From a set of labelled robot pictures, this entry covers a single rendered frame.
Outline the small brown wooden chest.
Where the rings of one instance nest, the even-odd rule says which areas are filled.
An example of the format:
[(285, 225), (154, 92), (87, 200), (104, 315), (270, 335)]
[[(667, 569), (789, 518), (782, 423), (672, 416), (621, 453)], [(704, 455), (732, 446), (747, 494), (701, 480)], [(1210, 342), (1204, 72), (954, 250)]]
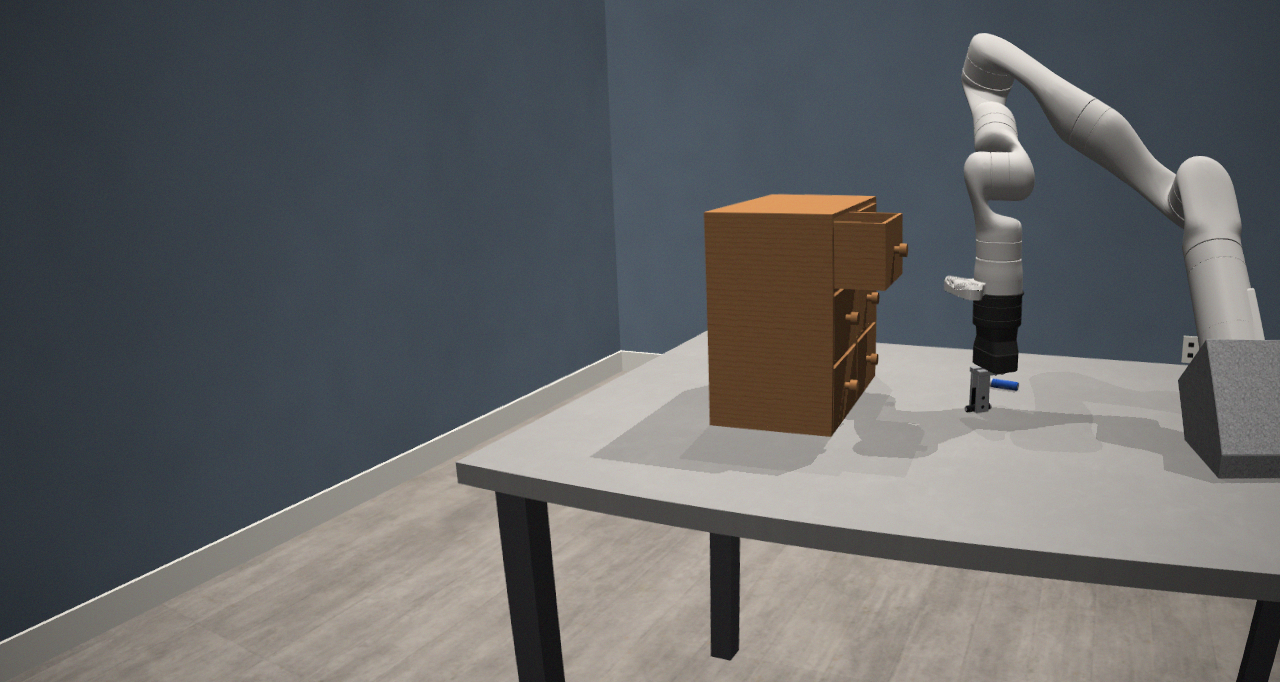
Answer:
[[(769, 194), (704, 212), (712, 426), (832, 438), (833, 218), (876, 196)], [(854, 211), (855, 209), (855, 211)], [(832, 431), (833, 430), (833, 431)]]

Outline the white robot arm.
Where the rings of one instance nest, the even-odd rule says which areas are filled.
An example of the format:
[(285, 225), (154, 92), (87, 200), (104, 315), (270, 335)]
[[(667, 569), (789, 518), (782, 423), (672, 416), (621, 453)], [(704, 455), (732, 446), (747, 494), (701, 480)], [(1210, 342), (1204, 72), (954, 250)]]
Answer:
[(966, 159), (964, 179), (975, 218), (977, 258), (1021, 258), (1021, 223), (991, 211), (988, 205), (988, 200), (1021, 202), (1036, 186), (1033, 164), (1005, 105), (1014, 79), (1038, 100), (1064, 143), (1114, 173), (1184, 228), (1181, 250), (1199, 349), (1206, 339), (1265, 340), (1242, 250), (1236, 194), (1222, 164), (1196, 155), (1181, 163), (1178, 173), (1167, 170), (1123, 114), (1047, 70), (1010, 41), (986, 32), (972, 38), (961, 75), (974, 123), (975, 154)]

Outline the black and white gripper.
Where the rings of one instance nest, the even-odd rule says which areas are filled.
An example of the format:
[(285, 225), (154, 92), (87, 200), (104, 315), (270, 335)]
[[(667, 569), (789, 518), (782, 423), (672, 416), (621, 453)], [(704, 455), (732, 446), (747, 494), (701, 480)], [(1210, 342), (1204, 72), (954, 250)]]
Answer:
[[(977, 284), (977, 285), (975, 285)], [(1020, 261), (977, 258), (974, 278), (946, 276), (945, 290), (973, 299), (977, 337), (970, 366), (969, 406), (975, 413), (989, 409), (989, 376), (1018, 371), (1018, 328), (1024, 296)], [(975, 390), (977, 389), (977, 390)]]

